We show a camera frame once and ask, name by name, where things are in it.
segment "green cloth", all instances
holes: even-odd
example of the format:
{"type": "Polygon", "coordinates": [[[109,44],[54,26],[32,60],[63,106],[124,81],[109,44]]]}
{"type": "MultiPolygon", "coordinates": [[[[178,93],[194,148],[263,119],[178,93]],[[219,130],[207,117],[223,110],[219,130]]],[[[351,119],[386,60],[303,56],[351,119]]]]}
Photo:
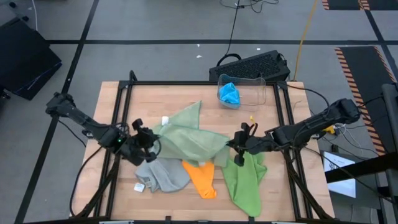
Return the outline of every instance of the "green cloth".
{"type": "Polygon", "coordinates": [[[196,102],[169,118],[169,123],[153,127],[162,150],[159,157],[183,159],[193,166],[212,160],[214,165],[225,167],[229,137],[199,129],[201,101],[196,102]]]}
{"type": "Polygon", "coordinates": [[[222,168],[224,180],[234,204],[249,216],[258,217],[261,214],[259,184],[267,172],[267,167],[262,165],[264,153],[245,153],[243,157],[242,167],[228,159],[227,166],[222,168]]]}

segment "black case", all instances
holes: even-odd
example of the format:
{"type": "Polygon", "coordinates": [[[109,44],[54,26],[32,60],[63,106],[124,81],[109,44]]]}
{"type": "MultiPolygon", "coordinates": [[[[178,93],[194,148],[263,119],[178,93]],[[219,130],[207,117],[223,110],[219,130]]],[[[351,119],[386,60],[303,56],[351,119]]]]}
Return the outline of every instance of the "black case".
{"type": "Polygon", "coordinates": [[[273,50],[211,68],[209,70],[209,81],[218,81],[218,77],[222,74],[239,78],[262,77],[266,81],[284,81],[289,76],[290,70],[285,58],[278,51],[273,50]]]}
{"type": "Polygon", "coordinates": [[[24,22],[0,28],[0,85],[31,100],[62,65],[50,45],[24,22]]]}

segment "wooden table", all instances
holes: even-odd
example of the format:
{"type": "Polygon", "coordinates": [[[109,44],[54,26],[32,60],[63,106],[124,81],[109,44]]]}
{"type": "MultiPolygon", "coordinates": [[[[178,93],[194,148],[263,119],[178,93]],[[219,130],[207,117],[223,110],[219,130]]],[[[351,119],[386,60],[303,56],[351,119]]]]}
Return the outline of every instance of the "wooden table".
{"type": "MultiPolygon", "coordinates": [[[[289,84],[303,87],[303,83],[299,82],[289,84]]],[[[117,87],[118,82],[102,83],[94,115],[94,119],[98,122],[111,123],[117,87]]],[[[153,127],[160,123],[162,116],[170,116],[186,106],[202,100],[200,129],[233,137],[234,132],[240,129],[242,122],[250,123],[250,115],[253,115],[256,122],[259,123],[256,132],[258,136],[264,135],[264,131],[268,129],[279,126],[274,91],[271,86],[266,87],[266,103],[256,106],[255,110],[250,111],[222,108],[216,97],[216,90],[217,86],[215,85],[133,86],[127,122],[131,124],[135,119],[141,118],[144,126],[153,127]]],[[[122,96],[121,108],[123,108],[125,92],[122,96]]],[[[289,96],[294,109],[295,122],[308,118],[310,111],[305,92],[289,88],[289,96]]],[[[280,97],[284,109],[284,119],[288,121],[282,90],[280,90],[280,97]]],[[[120,109],[118,121],[121,120],[122,111],[123,109],[120,109]]],[[[318,151],[315,140],[311,140],[308,147],[318,151]]],[[[84,158],[89,157],[97,148],[96,141],[90,140],[84,158]]],[[[81,173],[73,201],[75,213],[82,210],[98,188],[104,154],[105,150],[102,150],[89,161],[81,173]]],[[[306,150],[302,150],[301,154],[309,191],[325,211],[334,216],[321,158],[306,150]]],[[[262,213],[256,218],[256,221],[294,221],[288,175],[282,154],[267,152],[264,164],[268,171],[259,186],[262,213]]],[[[136,192],[133,190],[135,183],[138,182],[134,175],[136,169],[137,167],[128,161],[121,161],[112,219],[165,220],[165,216],[170,215],[172,220],[248,220],[248,216],[230,200],[219,167],[215,170],[213,181],[213,186],[217,191],[216,199],[200,198],[192,183],[189,183],[183,190],[172,194],[166,194],[159,190],[152,194],[147,189],[143,193],[136,192]]],[[[302,194],[298,188],[297,193],[300,211],[302,217],[305,217],[302,194]]],[[[108,193],[105,192],[101,214],[105,214],[107,199],[108,193]]]]}

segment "concrete floor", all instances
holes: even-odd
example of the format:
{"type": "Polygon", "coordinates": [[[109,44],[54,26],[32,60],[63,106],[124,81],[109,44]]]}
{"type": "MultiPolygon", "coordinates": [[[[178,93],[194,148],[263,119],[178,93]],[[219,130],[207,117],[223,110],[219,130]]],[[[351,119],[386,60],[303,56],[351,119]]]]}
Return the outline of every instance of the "concrete floor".
{"type": "MultiPolygon", "coordinates": [[[[30,1],[16,1],[20,10],[34,18],[30,1]]],[[[235,1],[224,1],[231,4],[235,1]]],[[[36,1],[40,34],[48,40],[78,40],[81,37],[93,0],[36,1]]],[[[281,0],[278,5],[265,4],[256,14],[250,8],[238,12],[234,39],[299,40],[313,0],[281,0]]],[[[398,11],[372,11],[386,40],[397,40],[398,11]]],[[[0,7],[0,23],[13,14],[0,7]]],[[[182,40],[229,39],[234,10],[220,6],[217,0],[100,0],[90,27],[89,40],[182,40]]],[[[29,25],[34,27],[34,20],[29,25]]],[[[377,40],[364,11],[326,11],[319,1],[308,40],[377,40]]],[[[85,45],[69,93],[79,109],[93,115],[101,82],[125,80],[133,69],[139,80],[207,80],[226,52],[226,44],[162,45],[85,45]]],[[[307,88],[319,91],[329,101],[352,98],[334,48],[335,45],[304,45],[298,80],[307,88]]],[[[18,96],[3,102],[0,110],[0,223],[12,223],[24,196],[37,156],[49,128],[50,117],[45,104],[55,91],[62,89],[77,45],[51,45],[62,59],[61,69],[39,94],[27,101],[18,96]]],[[[230,52],[242,57],[269,50],[283,53],[294,71],[298,45],[232,45],[230,52]]],[[[398,46],[389,46],[398,60],[398,46]]],[[[310,108],[319,112],[324,102],[308,94],[310,108]]],[[[77,133],[80,128],[65,120],[77,133]]],[[[362,147],[373,149],[365,128],[353,129],[352,135],[362,147]]],[[[362,156],[360,149],[344,139],[335,142],[362,156]]],[[[320,141],[320,148],[330,145],[320,141]]],[[[68,199],[76,173],[83,159],[83,146],[63,127],[57,126],[25,222],[67,218],[68,199]]],[[[364,151],[364,157],[374,154],[364,151]]],[[[351,205],[333,200],[336,216],[349,220],[351,205]]],[[[355,207],[353,221],[370,223],[370,210],[355,207]]],[[[377,223],[376,211],[373,221],[377,223]]]]}

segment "transparent container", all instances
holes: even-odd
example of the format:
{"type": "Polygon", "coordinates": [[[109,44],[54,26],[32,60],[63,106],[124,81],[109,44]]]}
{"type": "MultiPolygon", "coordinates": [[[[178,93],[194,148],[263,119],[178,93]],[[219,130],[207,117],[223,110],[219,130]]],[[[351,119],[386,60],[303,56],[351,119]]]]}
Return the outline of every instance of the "transparent container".
{"type": "Polygon", "coordinates": [[[218,79],[217,98],[222,105],[232,109],[239,109],[241,106],[263,105],[266,103],[266,81],[263,78],[236,78],[222,74],[218,79]],[[238,90],[240,104],[229,103],[222,99],[220,90],[229,83],[233,83],[235,89],[238,90]]]}

